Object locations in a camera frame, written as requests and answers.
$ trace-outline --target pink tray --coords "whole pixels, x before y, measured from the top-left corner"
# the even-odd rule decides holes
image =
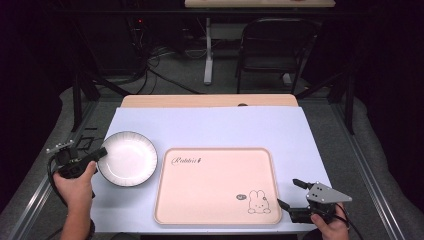
[[[160,224],[276,224],[271,155],[263,148],[173,148],[155,208]]]

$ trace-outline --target white table surface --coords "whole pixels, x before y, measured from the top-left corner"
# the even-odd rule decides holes
[[[158,167],[146,182],[129,188],[95,174],[92,182],[96,198],[91,217],[96,232],[249,234],[296,233],[315,228],[312,224],[292,223],[286,211],[275,225],[158,224],[154,209],[162,158],[174,147],[268,149],[279,197],[291,207],[308,205],[307,191],[294,186],[293,178],[331,186],[301,107],[118,108],[106,137],[121,131],[138,132],[150,139],[158,153]]]

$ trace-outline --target hand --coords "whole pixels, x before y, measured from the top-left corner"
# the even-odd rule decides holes
[[[79,178],[66,179],[55,173],[54,182],[60,195],[68,205],[68,212],[89,212],[92,203],[91,177],[96,171],[96,163],[90,162]]]
[[[346,220],[346,216],[340,207],[336,206],[336,215]],[[343,221],[334,218],[334,220],[327,225],[324,219],[318,214],[313,214],[311,220],[321,231],[323,240],[349,240],[349,229]]]
[[[92,203],[91,177],[96,171],[96,162],[91,161],[79,178],[66,179],[53,175],[60,195],[68,205],[68,216],[63,226],[61,240],[86,239],[90,232],[90,209]]]

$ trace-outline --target bunny illustration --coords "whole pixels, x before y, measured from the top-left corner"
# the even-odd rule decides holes
[[[265,197],[265,193],[262,190],[255,191],[252,190],[249,194],[249,210],[250,214],[253,213],[270,213],[268,200]]]

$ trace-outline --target table top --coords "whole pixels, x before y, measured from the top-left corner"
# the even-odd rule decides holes
[[[240,103],[247,107],[237,107]],[[127,96],[106,138],[133,131],[155,146],[154,174],[134,187],[119,187],[101,174],[91,217],[96,232],[146,234],[284,234],[310,231],[312,224],[292,223],[287,212],[277,224],[159,224],[154,219],[165,152],[175,147],[262,147],[272,155],[278,196],[292,207],[306,207],[306,191],[292,179],[331,186],[309,124],[292,95],[222,94]]]
[[[187,8],[334,7],[334,0],[185,0]]]

